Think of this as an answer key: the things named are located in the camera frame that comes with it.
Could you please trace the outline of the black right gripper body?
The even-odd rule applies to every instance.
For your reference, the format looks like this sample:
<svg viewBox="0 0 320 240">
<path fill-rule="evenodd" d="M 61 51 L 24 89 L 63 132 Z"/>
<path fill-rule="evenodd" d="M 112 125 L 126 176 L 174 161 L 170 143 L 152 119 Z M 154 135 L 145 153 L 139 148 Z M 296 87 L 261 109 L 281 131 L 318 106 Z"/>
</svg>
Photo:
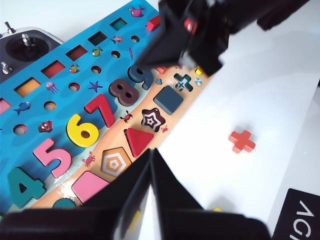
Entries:
<svg viewBox="0 0 320 240">
<path fill-rule="evenodd" d="M 172 12 L 183 31 L 181 54 L 221 54 L 229 35 L 252 21 L 249 0 L 173 0 Z"/>
</svg>

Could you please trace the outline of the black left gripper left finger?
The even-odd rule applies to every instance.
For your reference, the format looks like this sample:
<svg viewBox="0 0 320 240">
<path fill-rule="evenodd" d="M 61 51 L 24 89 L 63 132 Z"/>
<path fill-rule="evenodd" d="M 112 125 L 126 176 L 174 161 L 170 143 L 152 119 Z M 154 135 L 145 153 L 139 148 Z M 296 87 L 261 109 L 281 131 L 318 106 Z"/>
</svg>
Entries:
<svg viewBox="0 0 320 240">
<path fill-rule="evenodd" d="M 0 222 L 2 240 L 115 240 L 126 235 L 149 187 L 146 150 L 117 179 L 80 207 L 31 208 Z"/>
</svg>

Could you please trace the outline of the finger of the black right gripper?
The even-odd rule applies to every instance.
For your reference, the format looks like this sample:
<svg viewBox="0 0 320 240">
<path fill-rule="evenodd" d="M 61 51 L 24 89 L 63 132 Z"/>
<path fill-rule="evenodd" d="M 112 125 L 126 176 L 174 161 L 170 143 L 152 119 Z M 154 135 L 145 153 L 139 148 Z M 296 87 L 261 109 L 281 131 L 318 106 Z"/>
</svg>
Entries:
<svg viewBox="0 0 320 240">
<path fill-rule="evenodd" d="M 188 1 L 160 1 L 160 25 L 147 47 L 136 60 L 141 69 L 177 65 L 186 47 L 189 32 L 184 26 Z"/>
<path fill-rule="evenodd" d="M 214 39 L 195 37 L 182 51 L 178 63 L 190 69 L 200 66 L 208 76 L 211 76 L 222 68 L 223 63 L 219 57 L 225 50 L 226 40 L 223 37 Z"/>
</svg>

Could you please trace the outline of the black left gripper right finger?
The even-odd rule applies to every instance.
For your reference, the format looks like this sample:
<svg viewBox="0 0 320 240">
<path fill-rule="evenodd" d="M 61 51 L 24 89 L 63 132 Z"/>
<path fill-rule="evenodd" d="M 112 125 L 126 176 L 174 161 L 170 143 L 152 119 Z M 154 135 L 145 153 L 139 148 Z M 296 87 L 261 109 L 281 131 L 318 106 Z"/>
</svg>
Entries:
<svg viewBox="0 0 320 240">
<path fill-rule="evenodd" d="M 157 149 L 151 182 L 164 240 L 269 240 L 266 225 L 241 214 L 205 210 L 176 179 Z"/>
</svg>

